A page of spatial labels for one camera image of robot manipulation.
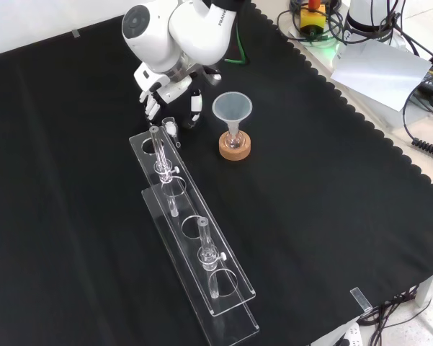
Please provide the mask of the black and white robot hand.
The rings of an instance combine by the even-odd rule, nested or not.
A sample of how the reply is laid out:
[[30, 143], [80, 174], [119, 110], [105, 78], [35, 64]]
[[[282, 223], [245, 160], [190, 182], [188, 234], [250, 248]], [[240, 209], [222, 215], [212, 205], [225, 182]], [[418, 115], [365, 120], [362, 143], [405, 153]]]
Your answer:
[[222, 79], [216, 66], [193, 63], [181, 69], [174, 68], [167, 73], [153, 72], [147, 64], [142, 63], [133, 76], [141, 90], [139, 102], [145, 105], [145, 117], [149, 125], [155, 125], [160, 111], [192, 88], [197, 77], [202, 76], [212, 86]]

